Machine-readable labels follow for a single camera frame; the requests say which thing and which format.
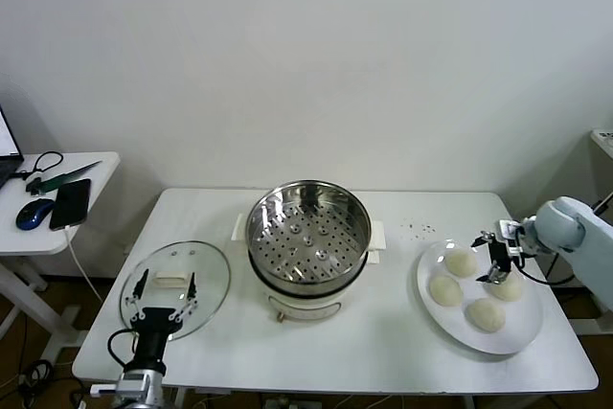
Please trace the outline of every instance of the knife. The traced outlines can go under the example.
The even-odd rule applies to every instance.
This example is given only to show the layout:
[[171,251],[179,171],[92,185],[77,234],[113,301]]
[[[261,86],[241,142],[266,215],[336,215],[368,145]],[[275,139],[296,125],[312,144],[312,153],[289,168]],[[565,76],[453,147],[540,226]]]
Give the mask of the knife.
[[60,186],[66,184],[67,182],[70,182],[73,179],[77,179],[78,177],[83,176],[86,172],[94,168],[99,163],[102,163],[102,160],[91,163],[77,170],[60,174],[56,177],[52,177],[51,179],[47,179],[46,181],[43,181],[39,177],[37,177],[32,182],[28,183],[28,185],[26,186],[26,192],[29,192],[32,195],[41,195],[42,193],[54,191]]

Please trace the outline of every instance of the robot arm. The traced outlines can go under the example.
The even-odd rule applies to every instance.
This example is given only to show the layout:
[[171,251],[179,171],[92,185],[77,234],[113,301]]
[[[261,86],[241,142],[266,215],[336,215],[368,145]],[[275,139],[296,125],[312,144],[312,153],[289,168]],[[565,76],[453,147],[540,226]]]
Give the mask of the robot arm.
[[563,196],[545,203],[536,216],[521,223],[500,220],[495,233],[484,232],[473,246],[485,243],[492,267],[478,281],[502,283],[511,272],[511,262],[521,267],[525,258],[559,254],[577,278],[613,309],[613,227],[585,203]]
[[148,270],[134,286],[131,297],[125,298],[127,306],[136,310],[130,318],[131,329],[138,333],[138,344],[131,361],[121,363],[124,371],[117,383],[92,385],[94,398],[115,395],[118,407],[130,409],[160,409],[164,407],[162,379],[166,374],[164,350],[171,334],[183,327],[185,320],[197,308],[195,274],[192,273],[185,305],[181,308],[139,307],[147,283]]

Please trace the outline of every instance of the white wall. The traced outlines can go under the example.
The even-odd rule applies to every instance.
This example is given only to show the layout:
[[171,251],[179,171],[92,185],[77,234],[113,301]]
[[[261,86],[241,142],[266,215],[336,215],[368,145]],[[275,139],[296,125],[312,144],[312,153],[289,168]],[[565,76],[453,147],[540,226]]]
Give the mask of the white wall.
[[593,199],[585,135],[613,125],[611,0],[0,0],[0,18],[25,149],[122,155],[80,237],[96,273],[168,186]]

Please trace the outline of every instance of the white table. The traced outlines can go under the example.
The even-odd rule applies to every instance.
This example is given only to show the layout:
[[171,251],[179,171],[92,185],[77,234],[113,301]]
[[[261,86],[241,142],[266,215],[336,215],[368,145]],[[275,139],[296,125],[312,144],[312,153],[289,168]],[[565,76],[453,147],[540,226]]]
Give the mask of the white table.
[[[523,352],[476,352],[430,318],[415,284],[421,250],[434,240],[470,244],[508,216],[493,193],[363,192],[371,219],[383,221],[387,250],[348,293],[351,305],[317,323],[278,323],[246,256],[230,241],[239,213],[263,195],[254,190],[170,189],[162,193],[73,365],[78,377],[115,380],[121,371],[106,340],[123,328],[118,303],[133,267],[166,244],[200,239],[222,248],[230,292],[213,321],[170,342],[165,384],[230,390],[347,394],[538,394],[596,388],[598,377],[551,289],[538,285],[541,333]],[[422,231],[424,225],[436,229]],[[528,271],[542,276],[531,261]],[[131,357],[130,338],[115,349]]]
[[[31,170],[37,158],[38,155],[25,155],[24,163],[19,170]],[[91,209],[119,165],[120,159],[117,153],[66,153],[63,162],[44,172],[41,178],[46,180],[99,160],[102,162],[81,177],[92,180],[89,198]],[[49,230],[48,216],[33,230],[25,232],[16,227],[17,213],[25,204],[37,198],[26,193],[25,188],[26,182],[17,178],[10,179],[0,189],[0,292],[15,305],[0,326],[0,338],[11,326],[19,311],[23,310],[52,334],[43,358],[54,362],[62,347],[80,345],[85,333],[71,326],[79,313],[79,306],[68,306],[60,316],[33,292],[33,289],[44,290],[47,284],[35,272],[25,256],[55,254],[65,249],[68,243],[64,232]],[[51,191],[42,196],[55,199],[56,195],[57,191]],[[75,236],[78,229],[79,226],[74,226],[68,230],[69,239]],[[20,258],[17,261],[10,261],[8,256],[20,256]],[[21,282],[12,273],[13,271],[19,273],[28,284]]]

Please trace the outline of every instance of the laptop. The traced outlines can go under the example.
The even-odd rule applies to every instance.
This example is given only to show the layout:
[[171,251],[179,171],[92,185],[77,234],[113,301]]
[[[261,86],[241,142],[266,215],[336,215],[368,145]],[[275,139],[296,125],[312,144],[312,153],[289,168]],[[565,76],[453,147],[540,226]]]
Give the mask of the laptop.
[[23,155],[0,107],[0,188],[23,163]]

